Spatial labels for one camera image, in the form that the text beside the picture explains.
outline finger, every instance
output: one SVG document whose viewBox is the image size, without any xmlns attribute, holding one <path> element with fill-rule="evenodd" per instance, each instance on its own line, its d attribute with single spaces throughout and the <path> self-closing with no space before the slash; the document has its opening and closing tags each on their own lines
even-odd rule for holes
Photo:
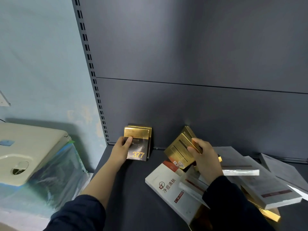
<svg viewBox="0 0 308 231">
<path fill-rule="evenodd" d="M 204 140 L 198 139 L 198 138 L 192 138 L 193 141 L 199 144 L 200 147 L 202 147 L 203 150 L 208 149 L 209 147 L 212 147 L 209 142 L 206 142 Z"/>
<path fill-rule="evenodd" d="M 120 145 L 120 146 L 122 146 L 122 145 L 123 145 L 123 142 L 124 142 L 124 137 L 121 136 L 121 137 L 119 137 L 119 139 L 117 140 L 117 142 L 116 142 L 115 145 Z"/>
<path fill-rule="evenodd" d="M 129 136 L 128 139 L 126 140 L 125 144 L 123 145 L 126 150 L 128 150 L 128 148 L 131 145 L 132 141 L 133 141 L 133 137 Z"/>
<path fill-rule="evenodd" d="M 198 159 L 201 156 L 193 147 L 187 147 L 187 150 L 193 155 L 194 159 Z"/>
</svg>

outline hand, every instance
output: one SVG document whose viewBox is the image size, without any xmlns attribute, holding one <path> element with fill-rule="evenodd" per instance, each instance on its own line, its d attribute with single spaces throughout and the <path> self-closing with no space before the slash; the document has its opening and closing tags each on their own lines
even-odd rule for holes
<svg viewBox="0 0 308 231">
<path fill-rule="evenodd" d="M 210 185 L 216 178 L 223 175 L 218 155 L 209 142 L 197 138 L 192 140 L 202 147 L 203 153 L 199 154 L 193 147 L 187 147 L 187 150 L 195 158 L 200 174 Z"/>
<path fill-rule="evenodd" d="M 116 144 L 113 146 L 111 155 L 108 159 L 108 163 L 111 164 L 117 171 L 121 168 L 122 164 L 126 161 L 128 148 L 133 141 L 133 137 L 130 136 L 126 143 L 124 143 L 124 137 L 119 137 Z"/>
</svg>

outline blue sticker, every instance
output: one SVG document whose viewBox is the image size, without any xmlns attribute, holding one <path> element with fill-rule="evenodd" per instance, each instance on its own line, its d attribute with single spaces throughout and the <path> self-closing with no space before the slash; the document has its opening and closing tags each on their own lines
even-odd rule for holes
<svg viewBox="0 0 308 231">
<path fill-rule="evenodd" d="M 13 140 L 1 140 L 0 141 L 0 145 L 2 146 L 12 146 L 12 144 L 15 143 L 15 141 Z"/>
</svg>

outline dark blue sleeve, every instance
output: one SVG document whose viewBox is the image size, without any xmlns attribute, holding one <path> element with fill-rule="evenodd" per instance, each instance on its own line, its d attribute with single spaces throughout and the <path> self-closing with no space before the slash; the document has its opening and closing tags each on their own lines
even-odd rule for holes
<svg viewBox="0 0 308 231">
<path fill-rule="evenodd" d="M 79 195 L 51 216 L 45 231 L 101 231 L 106 212 L 102 204 L 90 195 Z"/>
<path fill-rule="evenodd" d="M 216 178 L 202 199 L 210 207 L 214 230 L 275 231 L 242 191 L 225 176 Z"/>
</svg>

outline number 377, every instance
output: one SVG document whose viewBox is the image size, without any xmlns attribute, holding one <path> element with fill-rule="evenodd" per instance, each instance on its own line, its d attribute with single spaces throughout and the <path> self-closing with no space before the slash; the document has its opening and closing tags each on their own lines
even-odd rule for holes
<svg viewBox="0 0 308 231">
<path fill-rule="evenodd" d="M 144 152 L 134 151 L 134 152 L 133 152 L 133 157 L 139 157 L 139 155 L 140 155 L 140 154 L 142 154 L 142 155 L 140 156 L 140 158 L 142 158 L 142 157 L 143 157 Z"/>
</svg>

